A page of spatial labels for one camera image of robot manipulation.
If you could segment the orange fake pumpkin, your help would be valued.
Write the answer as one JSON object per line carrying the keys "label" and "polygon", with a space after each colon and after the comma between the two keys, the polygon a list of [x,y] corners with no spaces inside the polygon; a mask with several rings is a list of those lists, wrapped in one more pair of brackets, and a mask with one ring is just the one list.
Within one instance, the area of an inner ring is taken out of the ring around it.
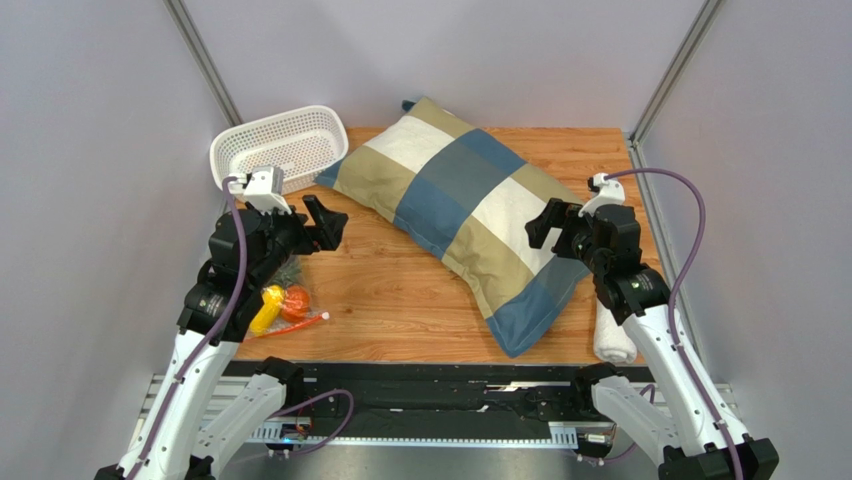
{"label": "orange fake pumpkin", "polygon": [[299,323],[311,312],[311,296],[307,289],[293,285],[284,290],[279,316],[289,323]]}

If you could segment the yellow fake corn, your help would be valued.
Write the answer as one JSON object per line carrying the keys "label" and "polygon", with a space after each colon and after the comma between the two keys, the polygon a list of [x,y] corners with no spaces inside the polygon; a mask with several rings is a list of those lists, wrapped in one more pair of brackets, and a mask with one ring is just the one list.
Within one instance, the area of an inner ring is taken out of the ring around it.
{"label": "yellow fake corn", "polygon": [[281,286],[271,285],[263,290],[261,308],[249,324],[249,331],[253,336],[264,335],[275,323],[284,297],[285,290]]}

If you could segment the clear orange zip bag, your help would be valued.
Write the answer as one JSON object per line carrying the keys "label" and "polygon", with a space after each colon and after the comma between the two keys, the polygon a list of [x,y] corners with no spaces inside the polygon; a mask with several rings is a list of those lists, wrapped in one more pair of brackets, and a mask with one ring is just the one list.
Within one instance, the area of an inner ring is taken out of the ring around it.
{"label": "clear orange zip bag", "polygon": [[273,274],[262,289],[261,299],[261,308],[248,327],[249,339],[285,335],[331,318],[329,312],[315,304],[302,260],[297,256]]}

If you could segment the fake pineapple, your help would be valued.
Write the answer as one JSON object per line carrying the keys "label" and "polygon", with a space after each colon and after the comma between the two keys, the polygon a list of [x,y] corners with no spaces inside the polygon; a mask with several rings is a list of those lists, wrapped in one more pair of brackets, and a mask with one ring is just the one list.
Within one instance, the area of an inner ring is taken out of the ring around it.
{"label": "fake pineapple", "polygon": [[291,256],[271,277],[270,285],[277,285],[283,289],[293,285],[305,285],[302,262],[299,256]]}

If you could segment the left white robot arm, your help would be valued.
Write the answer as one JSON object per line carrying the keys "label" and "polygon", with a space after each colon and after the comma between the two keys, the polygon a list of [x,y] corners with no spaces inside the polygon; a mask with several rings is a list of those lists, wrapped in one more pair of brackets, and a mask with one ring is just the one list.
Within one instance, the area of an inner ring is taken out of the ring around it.
{"label": "left white robot arm", "polygon": [[262,292],[292,257],[334,251],[348,216],[314,195],[306,213],[233,206],[216,222],[209,259],[187,293],[166,377],[140,432],[98,479],[216,479],[266,420],[310,404],[302,367],[269,357],[209,424],[202,422],[220,378],[263,306]]}

